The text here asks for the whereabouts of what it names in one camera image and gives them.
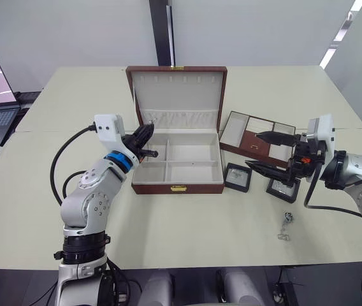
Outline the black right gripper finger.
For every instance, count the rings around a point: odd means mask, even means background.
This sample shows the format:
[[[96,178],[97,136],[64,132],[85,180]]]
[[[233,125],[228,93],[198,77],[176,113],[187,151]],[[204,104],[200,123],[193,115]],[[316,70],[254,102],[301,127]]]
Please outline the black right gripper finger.
[[[256,133],[256,137],[271,145],[295,146],[296,136],[276,131],[263,131]]]
[[[269,179],[278,180],[279,182],[285,184],[291,184],[292,178],[290,174],[285,171],[276,168],[273,165],[264,163],[262,161],[256,160],[245,160],[245,164],[253,171],[257,172],[258,174],[267,177]]]

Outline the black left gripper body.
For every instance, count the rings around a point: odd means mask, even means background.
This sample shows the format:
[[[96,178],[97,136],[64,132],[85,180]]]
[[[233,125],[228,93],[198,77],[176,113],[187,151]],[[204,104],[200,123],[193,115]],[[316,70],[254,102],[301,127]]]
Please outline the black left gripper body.
[[[135,142],[135,132],[133,134],[126,134],[122,137],[122,143],[138,158],[138,151],[143,149],[145,145],[137,145]]]

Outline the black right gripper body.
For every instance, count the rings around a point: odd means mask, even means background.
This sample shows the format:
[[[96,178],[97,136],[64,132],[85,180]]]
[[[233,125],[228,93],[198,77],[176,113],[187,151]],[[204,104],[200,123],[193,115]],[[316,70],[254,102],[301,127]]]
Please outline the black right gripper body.
[[[304,135],[295,134],[290,135],[287,145],[294,147],[287,168],[287,184],[293,184],[296,178],[311,177],[317,167],[325,163],[325,142],[322,140],[308,141]]]

